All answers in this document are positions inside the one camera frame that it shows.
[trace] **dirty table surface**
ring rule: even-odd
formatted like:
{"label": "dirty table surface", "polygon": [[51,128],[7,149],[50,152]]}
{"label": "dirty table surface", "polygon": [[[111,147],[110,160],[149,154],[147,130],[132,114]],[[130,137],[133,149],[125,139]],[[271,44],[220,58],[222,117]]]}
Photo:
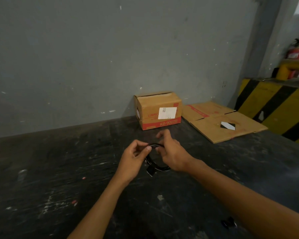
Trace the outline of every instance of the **dirty table surface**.
{"label": "dirty table surface", "polygon": [[[192,156],[299,213],[298,144],[269,131],[212,144],[185,120],[167,128]],[[0,138],[0,238],[66,238],[124,149],[157,142],[159,130],[127,117]],[[187,174],[150,177],[146,168],[123,191],[105,238],[252,238],[239,221],[225,229],[220,221],[234,215]]]}

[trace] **fire extinguisher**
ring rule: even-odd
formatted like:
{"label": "fire extinguisher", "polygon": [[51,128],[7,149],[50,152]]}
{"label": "fire extinguisher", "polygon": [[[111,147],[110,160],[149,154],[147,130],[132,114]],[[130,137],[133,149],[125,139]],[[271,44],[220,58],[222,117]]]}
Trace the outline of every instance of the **fire extinguisher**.
{"label": "fire extinguisher", "polygon": [[[295,41],[291,44],[286,58],[293,59],[293,60],[299,60],[299,39],[295,39]],[[288,80],[293,78],[294,75],[295,75],[295,70],[290,72]]]}

